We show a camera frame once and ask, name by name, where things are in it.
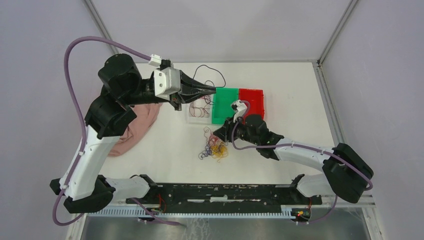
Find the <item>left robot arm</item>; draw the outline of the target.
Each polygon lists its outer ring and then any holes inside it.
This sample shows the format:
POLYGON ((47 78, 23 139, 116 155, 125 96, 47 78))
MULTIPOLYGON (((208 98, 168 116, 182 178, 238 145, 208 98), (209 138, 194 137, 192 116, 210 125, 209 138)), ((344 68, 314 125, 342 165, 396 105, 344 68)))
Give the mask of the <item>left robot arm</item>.
POLYGON ((151 76, 144 79, 127 54, 110 57, 98 76, 103 88, 83 120, 81 150, 65 175, 50 182, 53 192, 65 198, 64 207, 71 214, 96 213, 113 201, 130 198, 154 202, 158 191, 147 175, 114 179, 100 174, 113 146, 136 119, 134 106, 169 103, 180 111, 183 104, 216 92, 214 86, 173 68, 169 60, 157 62, 151 76))

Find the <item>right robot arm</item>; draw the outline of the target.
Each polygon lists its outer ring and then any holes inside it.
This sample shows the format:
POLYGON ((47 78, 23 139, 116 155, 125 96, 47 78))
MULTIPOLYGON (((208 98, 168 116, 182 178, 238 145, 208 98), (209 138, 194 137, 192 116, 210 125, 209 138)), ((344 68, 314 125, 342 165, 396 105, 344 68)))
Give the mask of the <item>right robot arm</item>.
POLYGON ((302 176, 289 189, 289 199, 302 204, 309 197, 334 194, 356 204, 365 191, 372 189, 372 168, 348 144, 318 147, 292 141, 268 129, 257 114, 244 120, 229 117, 213 132, 225 143, 242 140, 264 158, 307 166, 319 174, 302 176))

